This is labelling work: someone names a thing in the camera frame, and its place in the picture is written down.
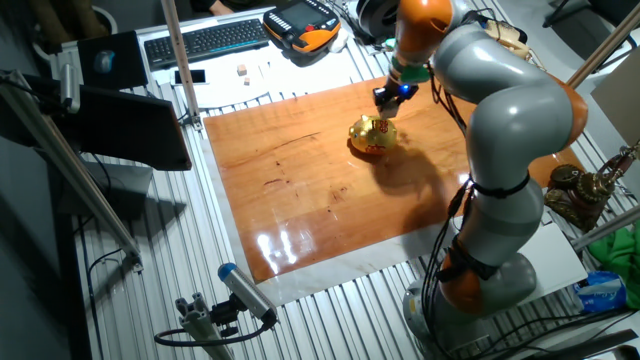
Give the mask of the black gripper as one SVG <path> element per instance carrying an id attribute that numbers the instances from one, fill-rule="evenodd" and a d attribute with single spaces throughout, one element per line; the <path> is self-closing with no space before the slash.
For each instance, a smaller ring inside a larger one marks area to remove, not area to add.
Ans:
<path id="1" fill-rule="evenodd" d="M 404 105 L 401 104 L 410 100 L 418 91 L 417 85 L 387 83 L 383 87 L 373 90 L 374 103 L 380 116 L 386 115 L 388 104 L 396 104 L 394 119 L 403 114 Z"/>

